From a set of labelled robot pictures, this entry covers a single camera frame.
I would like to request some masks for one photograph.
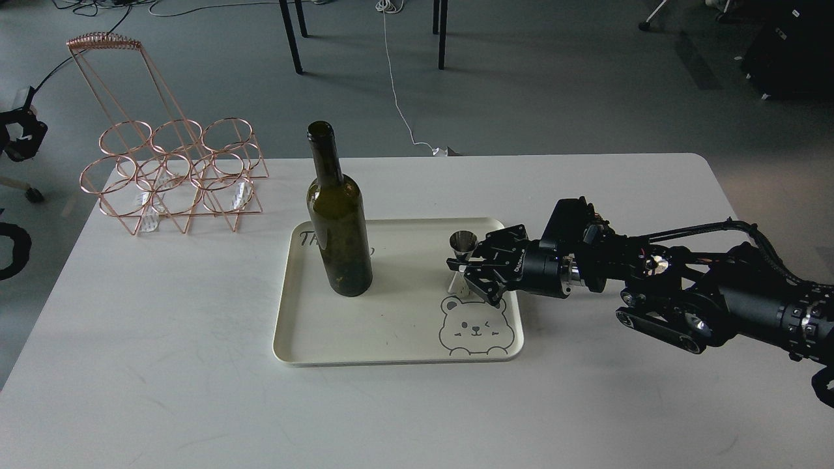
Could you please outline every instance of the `metal jigger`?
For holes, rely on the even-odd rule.
[[[455,252],[455,258],[460,262],[466,262],[475,251],[478,245],[478,237],[471,231],[461,230],[455,231],[449,237],[449,246]],[[464,269],[462,265],[459,270],[452,275],[452,281],[449,283],[449,294],[455,295],[458,298],[465,298],[469,296],[469,286],[464,279]]]

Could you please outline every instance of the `wine bottle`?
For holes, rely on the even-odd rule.
[[[373,279],[362,193],[355,181],[342,174],[330,124],[321,120],[310,124],[307,140],[316,173],[307,191],[307,210],[327,279],[340,295],[361,295]]]

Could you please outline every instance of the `cartoon bear face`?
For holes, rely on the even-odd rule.
[[[470,355],[492,352],[507,353],[515,341],[515,332],[507,322],[504,311],[507,304],[501,300],[499,309],[483,301],[462,301],[457,296],[447,296],[440,302],[445,314],[440,329],[440,344],[449,349],[465,350]]]

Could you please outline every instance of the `table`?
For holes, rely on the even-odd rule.
[[[309,159],[268,160],[264,213],[129,236],[94,212],[0,392],[3,467],[821,467],[818,369],[738,337],[702,356],[617,321],[621,284],[519,293],[496,363],[296,368],[272,351]],[[538,237],[585,195],[638,235],[732,216],[695,154],[343,159],[369,219],[491,216]],[[716,233],[687,240],[726,250]]]

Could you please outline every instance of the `tray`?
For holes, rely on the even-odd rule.
[[[496,219],[368,220],[374,282],[360,296],[330,289],[310,222],[289,242],[274,352],[297,366],[506,361],[524,344],[515,292],[493,308],[471,294],[449,295],[459,229],[479,239]]]

